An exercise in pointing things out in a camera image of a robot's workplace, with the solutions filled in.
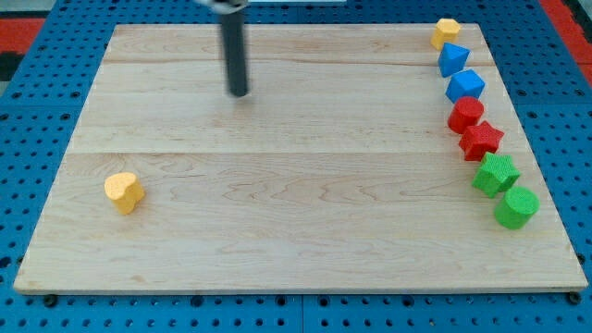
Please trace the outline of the silver rod mount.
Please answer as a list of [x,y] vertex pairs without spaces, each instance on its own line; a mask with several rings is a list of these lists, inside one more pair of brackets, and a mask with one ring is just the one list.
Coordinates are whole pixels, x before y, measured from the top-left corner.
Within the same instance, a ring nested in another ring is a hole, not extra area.
[[248,0],[194,0],[197,4],[206,6],[217,14],[233,14],[243,10]]

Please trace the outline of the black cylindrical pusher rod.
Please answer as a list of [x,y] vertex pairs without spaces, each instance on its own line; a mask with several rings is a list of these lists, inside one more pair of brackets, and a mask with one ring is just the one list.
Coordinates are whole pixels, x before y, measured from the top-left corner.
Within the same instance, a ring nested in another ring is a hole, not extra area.
[[221,15],[219,19],[228,91],[242,97],[249,92],[243,11]]

